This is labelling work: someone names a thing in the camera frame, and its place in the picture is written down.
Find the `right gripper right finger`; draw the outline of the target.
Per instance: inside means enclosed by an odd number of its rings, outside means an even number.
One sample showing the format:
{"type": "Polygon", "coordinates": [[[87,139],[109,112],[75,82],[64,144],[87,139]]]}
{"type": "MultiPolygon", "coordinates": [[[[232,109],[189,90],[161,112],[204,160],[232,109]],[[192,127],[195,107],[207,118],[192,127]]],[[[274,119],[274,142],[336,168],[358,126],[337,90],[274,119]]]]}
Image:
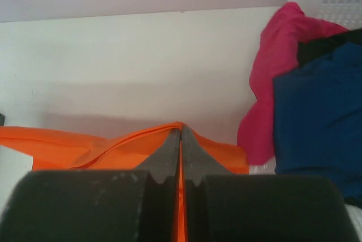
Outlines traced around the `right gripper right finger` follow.
{"type": "Polygon", "coordinates": [[[316,176],[237,175],[182,130],[188,241],[358,241],[341,195],[316,176]]]}

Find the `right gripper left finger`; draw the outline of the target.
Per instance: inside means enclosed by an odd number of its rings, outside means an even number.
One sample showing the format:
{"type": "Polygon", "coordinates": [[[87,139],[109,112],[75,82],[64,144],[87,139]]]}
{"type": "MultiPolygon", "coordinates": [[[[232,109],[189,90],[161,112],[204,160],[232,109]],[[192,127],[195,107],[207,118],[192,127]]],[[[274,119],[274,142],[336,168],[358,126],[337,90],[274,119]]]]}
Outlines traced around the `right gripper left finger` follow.
{"type": "Polygon", "coordinates": [[[1,216],[2,241],[176,241],[181,133],[132,170],[26,174],[1,216]]]}

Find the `orange t shirt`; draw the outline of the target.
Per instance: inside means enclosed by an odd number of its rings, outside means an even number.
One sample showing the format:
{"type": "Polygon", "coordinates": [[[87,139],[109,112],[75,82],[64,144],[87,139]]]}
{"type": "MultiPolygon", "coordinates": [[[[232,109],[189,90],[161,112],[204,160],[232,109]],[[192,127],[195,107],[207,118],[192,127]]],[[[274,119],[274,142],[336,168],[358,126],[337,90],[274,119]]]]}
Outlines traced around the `orange t shirt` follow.
{"type": "MultiPolygon", "coordinates": [[[[188,241],[185,233],[186,214],[182,165],[182,130],[184,127],[188,126],[180,122],[163,124],[113,139],[49,129],[2,127],[1,145],[31,156],[33,165],[30,172],[132,170],[163,144],[172,129],[178,129],[181,138],[176,241],[188,241]]],[[[249,173],[246,154],[242,148],[215,142],[198,135],[193,130],[192,132],[201,147],[226,169],[237,175],[249,173]]]]}

